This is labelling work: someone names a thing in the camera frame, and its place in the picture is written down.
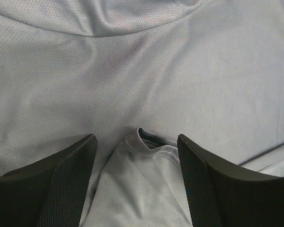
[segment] light gray shirt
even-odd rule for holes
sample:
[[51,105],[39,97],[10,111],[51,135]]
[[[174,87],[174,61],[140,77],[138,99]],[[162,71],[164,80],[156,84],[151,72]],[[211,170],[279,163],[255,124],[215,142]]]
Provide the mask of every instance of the light gray shirt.
[[84,227],[191,227],[177,144],[142,128],[101,172]]

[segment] stitching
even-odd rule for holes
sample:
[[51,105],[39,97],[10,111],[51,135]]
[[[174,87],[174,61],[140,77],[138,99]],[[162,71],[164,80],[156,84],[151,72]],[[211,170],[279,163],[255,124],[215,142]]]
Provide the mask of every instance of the stitching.
[[[173,161],[173,162],[180,168],[180,165],[179,165],[177,162],[175,162],[175,160],[173,160],[172,158],[170,158],[170,157],[168,157],[168,156],[166,156],[166,155],[162,155],[162,154],[159,154],[159,155],[146,155],[146,154],[143,154],[143,153],[137,151],[136,149],[134,149],[128,142],[127,142],[127,144],[128,144],[136,153],[138,153],[138,154],[140,154],[140,155],[145,155],[145,156],[149,156],[149,157],[156,157],[156,156],[164,156],[164,157],[167,157],[168,159],[170,159],[171,161]],[[131,153],[134,153],[132,150],[130,150],[130,149],[128,149],[128,148],[126,148],[126,147],[124,146],[123,141],[121,142],[121,145],[122,145],[122,147],[123,147],[124,149],[126,149],[127,151],[129,151],[129,152],[131,152]]]
[[146,139],[143,139],[143,138],[141,138],[141,139],[143,140],[144,143],[149,143],[149,144],[155,146],[156,148],[160,146],[159,144],[154,143],[154,142],[151,142],[151,141],[149,141],[149,140],[146,140]]
[[177,163],[177,162],[175,162],[175,160],[173,160],[172,158],[170,158],[170,157],[168,157],[168,156],[166,156],[166,155],[154,155],[154,157],[155,156],[164,156],[164,157],[167,157],[167,158],[169,158],[171,161],[173,161],[179,168],[180,168],[180,165]]
[[[145,156],[156,156],[156,155],[146,155],[146,154],[143,154],[143,153],[137,151],[137,150],[136,150],[135,148],[133,148],[133,147],[130,145],[130,143],[127,141],[127,137],[128,137],[128,136],[126,136],[125,141],[126,141],[126,143],[127,143],[135,152],[137,152],[137,153],[140,154],[140,155],[145,155]],[[177,158],[177,156],[175,156],[173,153],[168,152],[168,151],[162,151],[162,152],[171,154],[173,157],[175,157],[175,159],[176,159],[178,162],[180,162],[180,160]]]

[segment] gray mesh fabric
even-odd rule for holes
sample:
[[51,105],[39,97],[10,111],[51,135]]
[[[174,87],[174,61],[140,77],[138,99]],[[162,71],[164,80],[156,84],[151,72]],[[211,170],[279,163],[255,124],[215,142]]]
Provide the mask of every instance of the gray mesh fabric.
[[87,211],[138,125],[234,163],[284,142],[284,0],[0,1],[0,175],[92,132]]
[[243,165],[260,173],[284,177],[284,144]]
[[134,130],[103,168],[83,227],[191,226],[176,142]]

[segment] black foam pad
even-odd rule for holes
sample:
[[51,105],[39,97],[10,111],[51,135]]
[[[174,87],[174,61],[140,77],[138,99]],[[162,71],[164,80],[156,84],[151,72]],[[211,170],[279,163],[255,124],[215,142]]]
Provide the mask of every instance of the black foam pad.
[[284,178],[235,165],[184,135],[177,145],[194,227],[284,227]]
[[0,177],[0,227],[77,227],[97,150],[89,135]]

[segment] perforated fabric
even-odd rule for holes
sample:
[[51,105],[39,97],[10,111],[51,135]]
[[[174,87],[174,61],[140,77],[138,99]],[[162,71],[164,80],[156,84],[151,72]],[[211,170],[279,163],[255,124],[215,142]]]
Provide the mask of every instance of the perforated fabric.
[[[284,0],[186,1],[168,19],[147,15],[173,1],[122,1],[117,28],[99,33],[89,9],[107,1],[13,2],[0,1],[0,175],[92,132],[87,212],[114,147],[138,125],[234,163],[284,142]],[[124,19],[133,5],[143,28]]]
[[181,19],[208,0],[1,0],[0,15],[44,30],[125,35]]
[[[149,148],[143,139],[161,146]],[[84,227],[191,227],[177,144],[141,128],[100,175]]]

